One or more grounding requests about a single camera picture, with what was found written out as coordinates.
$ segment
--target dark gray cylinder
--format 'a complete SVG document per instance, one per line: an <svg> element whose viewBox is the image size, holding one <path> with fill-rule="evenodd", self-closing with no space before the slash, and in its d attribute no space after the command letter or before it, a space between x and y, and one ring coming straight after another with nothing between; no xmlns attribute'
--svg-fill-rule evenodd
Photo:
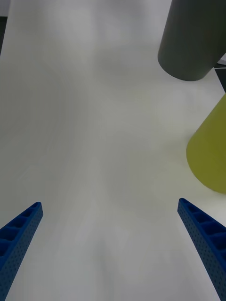
<svg viewBox="0 0 226 301"><path fill-rule="evenodd" d="M182 80L202 79L226 52L226 0L172 0L158 61Z"/></svg>

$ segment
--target cylinder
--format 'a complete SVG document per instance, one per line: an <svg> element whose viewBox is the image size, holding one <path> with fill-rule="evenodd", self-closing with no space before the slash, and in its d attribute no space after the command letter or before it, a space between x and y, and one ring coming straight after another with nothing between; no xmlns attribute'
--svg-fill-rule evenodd
<svg viewBox="0 0 226 301"><path fill-rule="evenodd" d="M158 53L168 74L199 80L225 52L225 0L172 0Z"/></svg>
<svg viewBox="0 0 226 301"><path fill-rule="evenodd" d="M226 193L226 94L190 139L186 155L200 182Z"/></svg>

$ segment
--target black object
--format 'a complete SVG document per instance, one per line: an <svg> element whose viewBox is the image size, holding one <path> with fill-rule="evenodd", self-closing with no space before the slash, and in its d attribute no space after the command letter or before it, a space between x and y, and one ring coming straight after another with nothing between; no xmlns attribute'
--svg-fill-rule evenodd
<svg viewBox="0 0 226 301"><path fill-rule="evenodd" d="M216 64L214 69L226 93L226 65Z"/></svg>
<svg viewBox="0 0 226 301"><path fill-rule="evenodd" d="M226 0L172 0L158 61L182 80L203 78L226 52Z"/></svg>
<svg viewBox="0 0 226 301"><path fill-rule="evenodd" d="M6 23L7 23L7 17L0 17L0 54L1 54L1 48L4 39L4 34L6 30Z"/></svg>

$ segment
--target yellow-green cylinder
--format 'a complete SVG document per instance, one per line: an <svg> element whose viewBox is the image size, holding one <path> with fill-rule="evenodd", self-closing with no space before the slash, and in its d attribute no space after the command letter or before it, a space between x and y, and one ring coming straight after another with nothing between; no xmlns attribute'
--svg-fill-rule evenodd
<svg viewBox="0 0 226 301"><path fill-rule="evenodd" d="M226 94L190 139L186 155L201 183L226 193Z"/></svg>

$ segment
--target blue perforated beam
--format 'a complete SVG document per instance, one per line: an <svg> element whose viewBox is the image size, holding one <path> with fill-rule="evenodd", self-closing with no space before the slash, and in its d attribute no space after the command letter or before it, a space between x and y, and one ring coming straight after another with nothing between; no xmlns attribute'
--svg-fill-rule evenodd
<svg viewBox="0 0 226 301"><path fill-rule="evenodd" d="M37 202L0 229L0 301L4 301L43 217Z"/></svg>
<svg viewBox="0 0 226 301"><path fill-rule="evenodd" d="M226 301L226 228L180 198L178 213L220 297Z"/></svg>

